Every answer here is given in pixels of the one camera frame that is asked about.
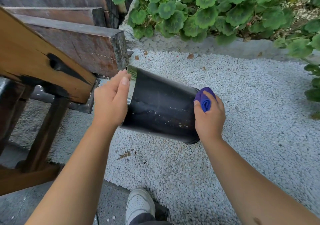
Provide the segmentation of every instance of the person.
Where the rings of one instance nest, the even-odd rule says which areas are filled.
[[[91,225],[98,207],[111,139],[127,113],[130,74],[126,70],[94,90],[94,118],[79,145],[27,225]],[[248,164],[222,138],[221,99],[205,92],[211,109],[194,103],[195,127],[235,212],[244,225],[320,225],[320,219]],[[155,221],[155,205],[143,189],[133,190],[126,225],[168,225]]]

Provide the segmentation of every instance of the white shoe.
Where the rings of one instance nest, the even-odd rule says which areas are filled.
[[[153,199],[145,189],[134,189],[128,197],[125,209],[125,225],[129,225],[136,216],[144,212],[155,216],[156,207]]]

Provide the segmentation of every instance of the blue cloth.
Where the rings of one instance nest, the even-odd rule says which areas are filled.
[[[211,108],[211,100],[205,94],[203,94],[203,91],[210,93],[216,99],[216,101],[217,101],[217,98],[216,98],[214,92],[209,87],[205,87],[205,88],[201,89],[195,95],[193,102],[198,100],[200,102],[200,105],[201,105],[203,112],[206,112],[206,111],[210,110],[210,108]]]

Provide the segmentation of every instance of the black trash can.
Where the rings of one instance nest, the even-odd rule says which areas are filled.
[[[197,143],[193,100],[199,90],[131,65],[127,70],[132,78],[121,128]]]

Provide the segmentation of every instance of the rolled microfiber cloth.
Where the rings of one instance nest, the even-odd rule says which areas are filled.
[[[198,100],[200,102],[201,108],[203,110],[203,112],[206,112],[208,110],[210,110],[211,108],[211,100],[205,95],[203,94],[203,91],[207,91],[208,93],[210,93],[212,96],[214,96],[214,98],[217,101],[217,98],[214,94],[214,92],[211,90],[211,88],[209,87],[205,87],[203,89],[201,89],[196,95],[195,98],[193,100],[193,102],[195,102],[196,100]]]

